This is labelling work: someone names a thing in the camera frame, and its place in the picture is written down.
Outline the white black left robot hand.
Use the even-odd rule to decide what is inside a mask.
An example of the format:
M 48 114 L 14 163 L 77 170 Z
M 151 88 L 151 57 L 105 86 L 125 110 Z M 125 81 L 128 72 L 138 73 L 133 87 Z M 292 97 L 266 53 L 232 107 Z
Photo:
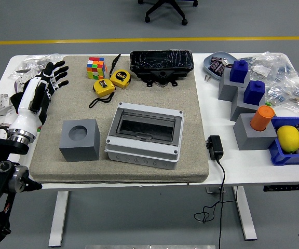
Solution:
M 9 127 L 10 140 L 27 145 L 36 139 L 37 129 L 47 119 L 51 97 L 69 83 L 64 80 L 68 69 L 63 60 L 57 63 L 49 62 L 38 75 L 25 83 L 21 92 L 11 97 L 18 116 Z

